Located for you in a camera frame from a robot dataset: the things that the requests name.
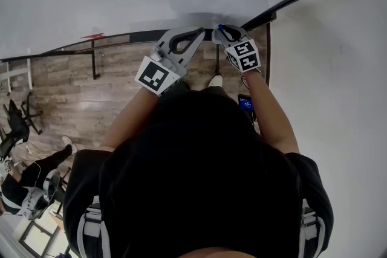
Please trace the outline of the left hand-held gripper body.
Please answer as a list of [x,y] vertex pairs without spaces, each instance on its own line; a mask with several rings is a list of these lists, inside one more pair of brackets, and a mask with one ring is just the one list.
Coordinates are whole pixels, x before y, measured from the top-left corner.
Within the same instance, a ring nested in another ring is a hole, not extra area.
[[181,27],[165,32],[157,44],[152,47],[150,55],[143,58],[135,76],[138,84],[157,96],[161,96],[187,74],[186,66],[204,40],[205,29],[203,39],[192,44],[188,50],[174,51],[170,39],[184,28],[193,30],[199,27]]

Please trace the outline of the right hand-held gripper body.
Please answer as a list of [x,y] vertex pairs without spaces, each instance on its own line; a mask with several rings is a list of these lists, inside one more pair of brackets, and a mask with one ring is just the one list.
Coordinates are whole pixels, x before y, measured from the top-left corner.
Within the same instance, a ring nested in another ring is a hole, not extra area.
[[222,34],[223,25],[225,24],[219,24],[218,28],[212,31],[212,42],[223,46],[229,62],[239,72],[245,73],[258,69],[261,66],[261,62],[255,40],[248,35],[245,29],[234,25],[241,32],[242,36],[237,42],[229,42]]

